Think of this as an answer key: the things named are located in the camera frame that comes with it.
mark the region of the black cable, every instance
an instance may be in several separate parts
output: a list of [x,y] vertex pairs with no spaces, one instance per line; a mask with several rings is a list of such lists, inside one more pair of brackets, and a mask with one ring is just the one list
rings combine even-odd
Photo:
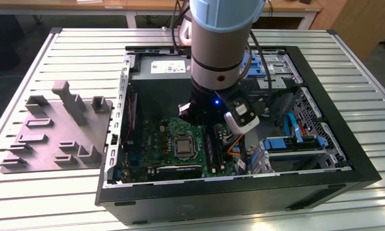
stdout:
[[157,28],[161,28],[161,26],[160,26],[157,23],[154,23],[153,21],[150,21],[149,18],[146,18],[146,16],[141,15],[141,17],[145,18],[146,24],[152,24],[152,25],[154,25]]
[[245,169],[242,169],[238,166],[238,175],[245,175],[246,174],[246,170],[248,170],[248,161],[246,161],[246,150],[245,150],[245,136],[241,137],[240,141],[238,141],[238,145],[240,145],[240,159],[245,164]]
[[273,14],[273,12],[274,12],[274,8],[273,8],[273,6],[272,6],[270,0],[266,0],[266,1],[268,1],[268,3],[269,3],[269,13],[268,13],[268,17],[272,17],[272,14]]
[[174,6],[177,6],[177,5],[178,5],[180,12],[181,12],[182,7],[181,7],[181,5],[180,5],[180,0],[176,0],[176,1],[174,1]]
[[165,23],[162,24],[162,26],[165,26],[165,27],[166,27],[166,24],[168,24],[168,22],[169,22],[170,18],[172,18],[172,16],[168,16],[168,19],[166,19]]
[[173,15],[172,15],[172,23],[169,24],[169,28],[172,29],[174,27],[174,12],[177,11],[177,5],[178,5],[178,0],[174,1],[174,10],[173,10]]
[[180,48],[178,48],[177,43],[176,43],[176,41],[174,41],[174,26],[178,25],[180,19],[184,18],[184,15],[185,15],[185,13],[189,11],[189,9],[190,9],[190,6],[188,6],[188,7],[184,9],[184,11],[182,11],[181,14],[178,15],[178,17],[177,17],[177,19],[176,19],[176,21],[174,21],[174,23],[173,23],[173,26],[172,26],[173,47],[174,47],[174,51],[177,51],[178,54],[180,54]]
[[246,42],[246,50],[248,50],[248,60],[246,60],[246,65],[244,67],[242,73],[238,76],[238,80],[240,81],[248,74],[249,71],[249,67],[250,67],[250,59],[252,59],[252,51],[250,51],[250,46],[249,43]]
[[252,38],[252,40],[253,40],[253,42],[256,44],[257,50],[258,50],[258,55],[260,55],[260,58],[261,58],[261,63],[262,63],[264,71],[265,71],[265,74],[266,74],[268,95],[269,95],[270,94],[270,90],[272,90],[272,80],[270,80],[270,74],[269,74],[269,71],[268,71],[266,61],[264,59],[262,50],[261,50],[257,38],[256,38],[254,33],[252,32],[252,30],[249,31],[249,35],[250,35],[250,38]]

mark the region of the blue plastic latch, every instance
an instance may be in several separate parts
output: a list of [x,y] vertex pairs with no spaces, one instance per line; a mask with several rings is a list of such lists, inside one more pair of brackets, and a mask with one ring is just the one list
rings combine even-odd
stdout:
[[[249,56],[249,54],[248,54],[248,52],[245,52],[244,58],[242,58],[242,63],[241,63],[242,68],[245,68],[245,66],[246,66],[248,56]],[[249,64],[249,70],[248,70],[245,77],[248,77],[248,78],[264,78],[265,76],[266,76],[266,74],[261,68],[261,62],[257,58],[257,54],[253,52],[252,53],[252,60],[250,60],[250,64]]]
[[282,138],[268,139],[268,141],[273,149],[286,148],[285,141]]
[[326,145],[325,139],[324,139],[321,136],[318,136],[318,137],[317,137],[317,141],[318,141],[318,143],[320,143],[321,148],[324,148],[325,145]]
[[121,178],[121,171],[117,170],[117,178],[120,179]]
[[252,165],[252,163],[256,161],[260,152],[261,152],[261,148],[258,147],[258,150],[256,150],[256,151],[254,151],[254,154],[252,155],[250,165]]
[[296,138],[297,138],[297,142],[298,142],[298,143],[302,143],[304,140],[302,140],[302,137],[301,137],[301,129],[300,129],[300,126],[297,125],[296,116],[294,116],[294,114],[292,114],[292,113],[286,113],[285,119],[284,119],[285,136],[290,136],[289,121],[290,121],[290,124],[292,124],[292,127],[293,127],[292,130],[293,130],[293,135],[294,135]]
[[269,140],[264,140],[264,148],[265,148],[265,150],[270,149]]

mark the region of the aluminum table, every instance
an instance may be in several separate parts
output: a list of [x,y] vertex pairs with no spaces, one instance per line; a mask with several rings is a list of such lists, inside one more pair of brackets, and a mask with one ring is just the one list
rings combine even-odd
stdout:
[[[337,35],[256,30],[261,45],[298,46],[382,180],[308,210],[157,223],[145,230],[385,230],[385,89]],[[160,29],[62,29],[50,33],[0,119],[0,162],[28,114],[30,94],[57,99],[52,81],[68,80],[82,99],[117,101],[125,46],[170,45]],[[97,230],[124,226],[94,206],[98,169],[0,174],[0,230]]]

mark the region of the cable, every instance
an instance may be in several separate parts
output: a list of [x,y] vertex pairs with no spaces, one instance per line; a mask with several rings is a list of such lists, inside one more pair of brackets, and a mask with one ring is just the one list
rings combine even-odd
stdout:
[[300,121],[297,121],[297,125],[300,126],[302,136],[308,136],[309,134],[308,134],[308,132],[305,131],[305,128],[304,128],[304,126],[302,126],[302,124],[301,124]]
[[286,113],[284,118],[284,131],[285,136],[296,136],[297,142],[302,143],[302,134],[301,134],[301,128],[297,123],[297,119],[293,113]]
[[226,151],[226,155],[232,155],[232,154],[233,154],[233,153],[230,153],[230,150],[232,150],[233,146],[237,144],[237,142],[240,141],[241,137],[242,137],[242,135],[238,136],[237,140],[234,141],[234,143],[233,143],[232,146],[229,147],[229,149],[228,149],[228,151]]
[[268,71],[266,61],[264,59],[262,50],[260,48],[260,44],[258,44],[257,38],[256,38],[254,33],[252,32],[252,30],[249,31],[249,35],[250,35],[250,38],[252,38],[252,40],[253,40],[253,42],[256,44],[257,50],[258,50],[258,55],[260,55],[260,58],[261,58],[261,63],[262,63],[264,71],[265,71],[265,74],[266,74],[268,95],[269,95],[270,94],[270,90],[272,90],[272,80],[270,80],[270,74],[269,74],[269,71]]
[[272,14],[273,14],[273,12],[274,12],[274,8],[273,8],[273,6],[272,6],[270,0],[266,0],[266,1],[268,1],[268,3],[269,3],[269,13],[268,13],[268,17],[272,17]]
[[165,27],[166,27],[166,24],[168,24],[168,22],[169,22],[170,18],[172,18],[172,16],[169,16],[169,17],[168,17],[168,19],[166,19],[166,21],[165,21],[165,23],[164,23],[164,25],[162,25],[162,26],[165,26]]
[[228,155],[236,155],[236,156],[241,156],[240,153],[228,153]]
[[226,136],[225,141],[228,141],[233,136],[234,136],[233,133],[229,136]]
[[241,72],[241,74],[238,75],[238,80],[241,80],[249,71],[249,67],[250,67],[250,60],[252,60],[252,51],[250,51],[250,47],[249,47],[249,43],[246,42],[246,50],[248,50],[248,60],[246,60],[246,65],[244,67],[244,70]]
[[181,10],[182,10],[182,7],[181,7],[181,5],[180,5],[180,0],[176,0],[174,5],[176,5],[176,6],[178,5],[178,9],[180,9],[180,11],[181,11]]
[[154,25],[157,28],[161,28],[162,26],[160,26],[157,23],[154,23],[146,16],[141,15],[141,17],[145,19],[146,24],[152,24]]
[[169,29],[174,27],[174,12],[177,11],[177,4],[178,4],[178,0],[174,1],[174,10],[173,10],[173,15],[172,15],[172,23],[169,24]]
[[248,169],[248,161],[246,161],[246,150],[245,150],[245,136],[240,139],[240,160],[245,164],[245,169],[238,168],[238,175],[245,175],[246,174],[246,169]]
[[174,47],[174,51],[177,51],[177,53],[180,54],[180,48],[174,42],[174,26],[178,25],[180,19],[184,17],[185,13],[189,11],[190,6],[188,6],[184,11],[181,12],[181,14],[177,17],[177,20],[174,21],[174,11],[173,11],[173,18],[172,18],[172,37],[173,37],[173,47]]
[[128,121],[129,121],[129,128],[128,128],[126,136],[125,136],[125,139],[124,139],[124,142],[122,142],[122,147],[124,147],[125,144],[126,144],[129,132],[130,132],[132,125],[133,125],[133,119],[132,119],[132,117],[130,117],[130,99],[129,99],[129,96],[126,97],[126,99],[128,99],[128,119],[129,119]]
[[10,77],[20,77],[20,78],[22,78],[24,76],[0,76],[0,79],[1,79],[1,78],[10,78]]

